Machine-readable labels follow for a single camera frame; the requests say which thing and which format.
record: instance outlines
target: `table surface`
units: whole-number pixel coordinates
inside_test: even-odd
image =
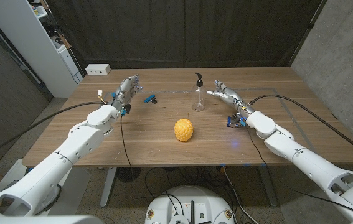
[[[204,86],[215,88],[214,80],[233,88],[246,102],[265,94],[290,97],[332,124],[347,136],[346,128],[306,86],[291,68],[178,68],[112,70],[105,76],[86,76],[63,108],[88,101],[98,101],[97,90],[113,92],[124,78],[140,74],[143,91],[131,102],[131,113],[123,117],[126,150],[132,166],[246,166],[262,164],[245,128],[226,127],[234,108],[214,96],[205,96],[205,109],[195,112],[191,91],[197,76],[203,74]],[[158,103],[144,103],[155,94]],[[86,120],[99,105],[81,106],[57,115],[22,160],[25,166],[36,166],[67,138],[72,126]],[[254,106],[277,124],[290,131],[296,141],[335,164],[353,164],[353,146],[316,118],[289,101],[263,98]],[[187,118],[194,133],[187,142],[174,135],[177,120]],[[121,138],[120,120],[111,136],[76,166],[128,166]],[[289,161],[274,155],[263,140],[251,130],[253,140],[269,165],[288,165]]]

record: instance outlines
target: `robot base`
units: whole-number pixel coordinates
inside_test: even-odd
[[[183,185],[171,188],[167,192],[176,207],[176,211],[166,192],[164,192],[150,203],[145,224],[234,223],[228,203],[211,190],[195,185]]]

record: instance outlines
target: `wall outlet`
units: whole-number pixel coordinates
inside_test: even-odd
[[[88,75],[107,75],[111,68],[108,64],[89,64],[85,70]]]

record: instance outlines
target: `black backdrop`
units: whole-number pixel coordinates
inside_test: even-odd
[[[321,0],[48,1],[82,68],[288,66]]]

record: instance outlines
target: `blue clamp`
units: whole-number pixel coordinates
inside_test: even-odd
[[[147,99],[144,100],[144,103],[148,103],[150,101],[154,104],[157,103],[156,95],[153,94],[153,95],[147,97]]]
[[[231,128],[238,128],[245,126],[245,120],[247,118],[239,118],[238,116],[233,115],[227,118],[227,126]]]

